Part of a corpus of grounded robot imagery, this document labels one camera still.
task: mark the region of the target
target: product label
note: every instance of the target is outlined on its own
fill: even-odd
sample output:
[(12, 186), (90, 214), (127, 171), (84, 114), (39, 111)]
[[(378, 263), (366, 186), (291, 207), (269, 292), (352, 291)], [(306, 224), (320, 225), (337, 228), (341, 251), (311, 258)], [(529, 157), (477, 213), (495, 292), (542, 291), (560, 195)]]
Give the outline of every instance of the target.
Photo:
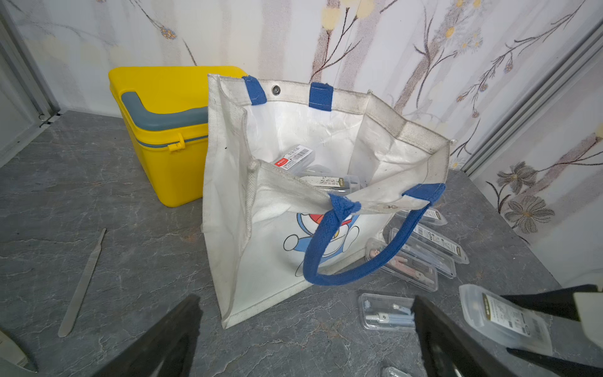
[(415, 227), (415, 229), (413, 229), (412, 231), (420, 236), (429, 238), (430, 241), (442, 246), (444, 249), (449, 250), (451, 253), (461, 256), (461, 248), (458, 245), (455, 245), (452, 242), (447, 241), (444, 238), (433, 234), (432, 232), (425, 229), (421, 225), (417, 225)]
[(440, 216), (440, 213), (438, 211), (436, 211), (435, 209), (428, 209), (425, 211), (425, 213), (423, 214), (423, 216), (425, 217), (431, 217), (431, 218), (436, 218), (438, 220), (442, 220), (442, 217)]
[(281, 158), (274, 164), (279, 168), (289, 170), (295, 164), (307, 157), (310, 152), (312, 152), (310, 148), (304, 147), (303, 145), (298, 145), (297, 147), (287, 152), (287, 154), (284, 155), (283, 158)]
[(345, 182), (343, 178), (337, 177), (312, 177), (306, 176), (300, 178), (302, 181), (311, 184), (312, 186), (325, 186), (325, 187), (344, 187)]
[[(484, 299), (486, 318), (488, 318), (489, 321), (497, 323), (509, 330), (513, 330), (518, 334), (525, 335), (526, 337), (532, 337), (532, 330), (534, 329), (530, 328), (526, 323), (526, 317), (528, 316), (524, 315), (522, 310), (513, 308), (485, 293), (482, 293), (482, 297)], [(533, 322), (537, 332), (536, 335), (538, 338), (541, 338), (541, 336), (538, 336), (540, 334), (540, 327), (535, 319), (533, 319)]]

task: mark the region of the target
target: plastic packaging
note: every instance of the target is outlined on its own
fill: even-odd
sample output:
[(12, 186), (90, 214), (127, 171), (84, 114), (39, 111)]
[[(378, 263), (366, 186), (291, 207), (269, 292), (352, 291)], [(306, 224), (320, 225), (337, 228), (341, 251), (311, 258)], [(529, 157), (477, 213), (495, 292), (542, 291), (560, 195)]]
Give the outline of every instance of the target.
[(459, 244), (425, 225), (415, 226), (415, 229), (412, 230), (411, 237), (423, 241), (425, 244), (444, 253), (444, 255), (450, 256), (456, 263), (469, 264), (469, 258)]
[[(398, 228), (392, 228), (389, 242), (394, 239), (396, 234), (398, 234)], [(446, 276), (448, 279), (456, 277), (456, 265), (450, 256), (439, 252), (416, 238), (409, 237), (406, 244), (402, 246), (402, 251), (433, 265), (440, 274)]]
[(465, 321), (493, 341), (510, 348), (551, 356), (551, 336), (544, 319), (478, 285), (459, 287)]
[[(364, 255), (366, 260), (376, 257), (386, 246), (376, 238), (369, 238)], [(438, 272), (435, 267), (405, 252), (398, 252), (381, 269), (426, 291), (438, 290)]]
[(369, 330), (414, 332), (414, 299), (362, 293), (358, 297), (360, 321)]
[[(396, 213), (396, 216), (399, 216), (401, 218), (406, 218), (406, 216), (408, 216), (409, 212), (410, 211), (400, 211), (400, 212)], [(428, 210), (426, 210), (425, 214), (423, 214), (423, 216), (421, 217), (421, 220), (419, 220), (419, 221), (423, 224), (435, 225), (435, 226), (448, 224), (448, 220), (446, 220), (444, 215), (442, 215), (441, 212), (435, 208), (429, 208)]]
[(381, 372), (381, 377), (412, 377), (408, 373), (404, 373), (401, 370), (397, 370), (394, 367), (384, 368)]
[(330, 194), (347, 195), (360, 190), (358, 176), (334, 176), (322, 165), (312, 165), (301, 173), (301, 180)]
[(299, 176), (314, 161), (314, 156), (313, 149), (300, 144), (274, 161), (274, 164), (294, 176)]

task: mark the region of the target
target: barcode label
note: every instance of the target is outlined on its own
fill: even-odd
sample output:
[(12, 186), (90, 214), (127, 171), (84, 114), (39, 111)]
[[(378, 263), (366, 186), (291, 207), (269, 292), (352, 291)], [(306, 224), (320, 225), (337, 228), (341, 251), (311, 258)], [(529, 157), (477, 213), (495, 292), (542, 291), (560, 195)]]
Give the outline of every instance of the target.
[[(484, 309), (486, 318), (504, 328), (513, 330), (518, 334), (531, 337), (531, 329), (526, 323), (525, 316), (521, 309), (513, 308), (512, 306), (491, 297), (488, 294), (482, 293), (484, 300)], [(532, 319), (534, 326), (536, 327), (536, 333), (540, 331), (536, 319)]]
[(310, 148), (303, 145), (298, 145), (292, 150), (288, 151), (280, 160), (274, 164), (281, 169), (289, 170), (295, 164), (307, 158), (309, 153), (313, 152)]
[(296, 154), (295, 156), (293, 156), (293, 158), (292, 158), (292, 159), (293, 159), (293, 160), (295, 160), (295, 159), (300, 159), (300, 158), (302, 158), (302, 157), (304, 156), (304, 154), (306, 154), (306, 153), (308, 153), (308, 152), (310, 152), (310, 150), (309, 150), (309, 149), (304, 149), (303, 151), (301, 151), (301, 152), (299, 152), (298, 154)]
[(540, 341), (544, 341), (544, 339), (542, 339), (542, 331), (540, 330), (540, 325), (536, 318), (532, 318), (532, 326), (534, 327), (534, 335), (536, 336), (536, 338), (538, 338), (538, 340)]
[(420, 227), (417, 225), (417, 226), (415, 226), (415, 229), (413, 229), (412, 231), (420, 236), (427, 237), (426, 233), (425, 233), (425, 228), (423, 228), (423, 227)]

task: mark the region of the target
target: black object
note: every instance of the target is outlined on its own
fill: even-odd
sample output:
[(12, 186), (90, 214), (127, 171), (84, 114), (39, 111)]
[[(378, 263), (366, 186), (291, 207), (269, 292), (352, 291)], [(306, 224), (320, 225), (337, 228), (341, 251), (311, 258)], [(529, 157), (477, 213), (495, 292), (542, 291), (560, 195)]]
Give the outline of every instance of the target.
[(157, 377), (188, 376), (195, 356), (201, 314), (199, 297), (188, 295), (93, 377), (148, 377), (160, 365)]
[(428, 377), (515, 377), (428, 299), (416, 296), (412, 311)]
[(507, 352), (532, 364), (548, 369), (562, 377), (602, 377), (603, 369), (551, 356), (540, 355), (522, 349), (507, 348)]
[(598, 292), (598, 290), (597, 286), (594, 284), (585, 284), (551, 292), (513, 294), (501, 297), (522, 308), (547, 313), (556, 317), (580, 321), (576, 303), (573, 301), (573, 294), (576, 292)]
[[(576, 292), (598, 293), (599, 291), (596, 285), (586, 284), (551, 292), (507, 295), (503, 297), (522, 308), (579, 322), (580, 316), (578, 315), (576, 302), (573, 299), (573, 294)], [(526, 350), (507, 348), (507, 352), (529, 361), (530, 363), (548, 369), (560, 376), (603, 376), (602, 368), (575, 363), (573, 361), (563, 360), (552, 356), (544, 356)]]

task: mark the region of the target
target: cartoon print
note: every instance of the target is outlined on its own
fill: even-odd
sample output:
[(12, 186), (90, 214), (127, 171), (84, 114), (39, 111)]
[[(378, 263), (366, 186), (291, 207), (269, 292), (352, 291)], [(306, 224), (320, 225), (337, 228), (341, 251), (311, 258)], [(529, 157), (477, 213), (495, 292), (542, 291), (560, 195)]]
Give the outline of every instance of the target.
[[(305, 252), (310, 244), (310, 240), (318, 225), (323, 220), (324, 215), (310, 215), (310, 214), (297, 214), (297, 224), (304, 231), (307, 236), (299, 236), (297, 234), (292, 234), (285, 239), (283, 242), (283, 249), (286, 251), (296, 250), (298, 252)], [(331, 239), (331, 242), (327, 246), (323, 254), (323, 260), (321, 263), (328, 261), (330, 258), (344, 253), (356, 240), (358, 237), (358, 233), (360, 229), (358, 226), (354, 226), (358, 215), (349, 215), (340, 225), (339, 230)], [(302, 264), (297, 267), (297, 271), (295, 272), (295, 276), (301, 276), (302, 273)]]

